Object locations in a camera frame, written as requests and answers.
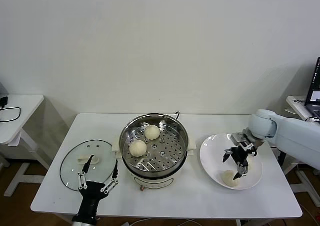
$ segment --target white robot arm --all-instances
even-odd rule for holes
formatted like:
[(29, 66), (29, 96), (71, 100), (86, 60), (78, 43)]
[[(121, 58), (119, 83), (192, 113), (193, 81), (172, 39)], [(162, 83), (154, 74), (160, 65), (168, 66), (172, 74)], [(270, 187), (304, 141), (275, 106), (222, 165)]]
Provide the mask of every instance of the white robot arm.
[(247, 174), (247, 155), (256, 154), (265, 140), (280, 151), (320, 170), (320, 126), (313, 123), (260, 109), (251, 115), (248, 128), (242, 133), (233, 133), (231, 140), (237, 147), (225, 150), (223, 162), (231, 155), (238, 165), (234, 179)]

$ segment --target perforated steel tray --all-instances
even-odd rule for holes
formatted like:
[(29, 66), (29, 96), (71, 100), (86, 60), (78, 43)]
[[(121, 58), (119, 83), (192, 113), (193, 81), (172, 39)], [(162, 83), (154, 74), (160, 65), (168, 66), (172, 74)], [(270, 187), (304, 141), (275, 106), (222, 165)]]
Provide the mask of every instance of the perforated steel tray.
[[(160, 129), (160, 136), (155, 140), (145, 137), (144, 130), (149, 125), (156, 125)], [(130, 144), (135, 140), (146, 143), (145, 155), (133, 157), (130, 154)], [(183, 162), (188, 148), (188, 135), (176, 119), (163, 114), (147, 114), (135, 118), (123, 129), (119, 145), (126, 165), (139, 176), (163, 177)]]

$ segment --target steamed bun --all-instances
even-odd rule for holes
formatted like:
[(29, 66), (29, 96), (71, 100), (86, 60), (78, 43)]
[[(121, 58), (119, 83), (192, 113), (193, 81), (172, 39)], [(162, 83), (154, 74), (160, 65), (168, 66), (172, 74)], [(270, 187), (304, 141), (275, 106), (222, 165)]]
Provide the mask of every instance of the steamed bun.
[(131, 143), (129, 151), (133, 157), (141, 157), (146, 153), (147, 145), (141, 140), (136, 140)]
[(230, 187), (235, 187), (239, 184), (239, 178), (234, 180), (235, 172), (232, 170), (224, 171), (221, 175), (222, 180), (224, 183)]
[(149, 125), (145, 129), (145, 137), (149, 140), (154, 140), (159, 137), (160, 129), (155, 125)]

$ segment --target power cord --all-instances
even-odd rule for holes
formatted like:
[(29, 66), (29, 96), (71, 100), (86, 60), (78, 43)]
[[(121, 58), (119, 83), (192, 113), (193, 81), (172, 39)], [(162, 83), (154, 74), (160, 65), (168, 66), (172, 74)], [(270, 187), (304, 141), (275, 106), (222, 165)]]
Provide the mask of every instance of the power cord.
[(9, 110), (9, 109), (19, 109), (19, 114), (18, 114), (18, 117), (16, 117), (15, 119), (6, 120), (6, 121), (1, 121), (0, 120), (0, 122), (12, 122), (12, 121), (17, 120), (21, 115), (21, 108), (20, 107), (8, 107), (8, 108), (5, 108), (6, 104), (8, 104), (8, 97), (1, 97), (0, 98), (0, 111)]
[(180, 116), (180, 111), (176, 111), (175, 114), (177, 114), (177, 116), (176, 116), (175, 119), (178, 120), (178, 118), (179, 118), (179, 116)]
[(282, 219), (282, 221), (284, 222), (285, 226), (287, 226), (287, 222), (284, 219)]
[[(136, 224), (136, 223), (138, 223), (138, 222), (147, 221), (147, 220), (149, 220), (149, 219), (152, 219), (152, 217), (135, 221), (135, 222), (133, 222), (132, 224), (130, 224), (129, 226), (133, 226), (134, 224)], [(183, 224), (185, 224), (185, 223), (187, 223), (187, 222), (194, 222), (194, 223), (198, 224), (199, 226), (202, 226), (200, 223), (196, 222), (194, 219), (188, 219), (187, 221), (185, 221), (185, 222), (183, 222), (183, 223), (180, 223), (180, 224), (178, 224), (177, 226), (181, 226), (181, 225), (183, 225)]]
[(146, 221), (146, 220), (149, 220), (149, 219), (152, 219), (152, 217), (149, 217), (149, 218), (145, 218), (145, 219), (141, 219), (141, 220), (135, 221), (135, 222), (133, 222), (132, 224), (130, 224), (130, 226), (132, 226), (132, 225), (134, 225), (134, 224), (136, 224), (136, 223), (138, 223), (138, 222)]
[(185, 221), (183, 223), (178, 224), (177, 226), (181, 226), (181, 225), (183, 225), (183, 224), (185, 224), (187, 222), (194, 222), (194, 223), (198, 224), (199, 226), (202, 226), (200, 223), (196, 222), (194, 219), (189, 219), (189, 220), (187, 220), (187, 221)]
[(306, 209), (305, 208), (305, 206), (303, 206), (302, 204), (300, 204), (299, 203), (299, 205), (301, 206), (301, 207), (303, 207), (304, 209), (305, 209), (305, 211), (307, 212), (307, 213), (309, 213), (309, 215), (312, 217), (312, 219), (315, 221), (315, 223), (318, 225), (318, 226), (320, 226), (320, 224), (317, 222), (317, 220), (312, 216), (312, 214), (308, 211), (308, 209)]
[(1, 112), (1, 111), (4, 111), (4, 110), (9, 110), (9, 109), (19, 109), (18, 117), (16, 117), (15, 119), (6, 120), (6, 121), (1, 121), (1, 120), (0, 120), (0, 122), (12, 122), (12, 121), (17, 120), (17, 119), (20, 117), (20, 115), (21, 115), (21, 107), (0, 108), (0, 112)]

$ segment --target white table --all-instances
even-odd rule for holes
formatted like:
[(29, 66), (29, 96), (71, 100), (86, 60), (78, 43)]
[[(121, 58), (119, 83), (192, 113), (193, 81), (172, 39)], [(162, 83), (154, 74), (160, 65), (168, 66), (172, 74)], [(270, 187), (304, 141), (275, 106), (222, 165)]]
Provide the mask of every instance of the white table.
[[(57, 152), (32, 204), (37, 212), (76, 214), (81, 195), (60, 180), (60, 164), (76, 145), (101, 139), (112, 143), (123, 127), (137, 114), (79, 114)], [(199, 148), (215, 133), (240, 132), (248, 125), (248, 115), (180, 115), (179, 121), (195, 139), (197, 154), (188, 156), (175, 184), (158, 190), (139, 191), (122, 160), (119, 184), (100, 201), (100, 216), (165, 218), (254, 218), (266, 223), (274, 218), (300, 217), (302, 211), (270, 147), (258, 149), (263, 176), (247, 190), (232, 190), (215, 183), (202, 169)]]
[[(38, 145), (33, 141), (33, 139), (24, 131), (23, 126), (44, 100), (43, 95), (18, 95), (9, 94), (8, 104), (4, 108), (9, 107), (20, 107), (21, 115), (20, 117), (12, 122), (0, 122), (0, 144), (8, 144), (9, 146), (17, 146), (20, 138), (25, 141), (25, 147), (27, 150), (37, 159), (45, 168), (49, 168), (50, 158), (39, 149)], [(3, 110), (0, 111), (0, 120), (13, 119), (17, 116), (17, 110)], [(4, 166), (9, 166), (3, 157), (0, 158)], [(24, 175), (27, 170), (29, 163), (23, 163), (16, 173), (15, 177), (11, 181), (7, 190), (5, 191), (5, 196), (12, 196), (15, 188), (19, 182), (29, 182), (29, 183), (41, 183), (43, 176), (38, 175)]]

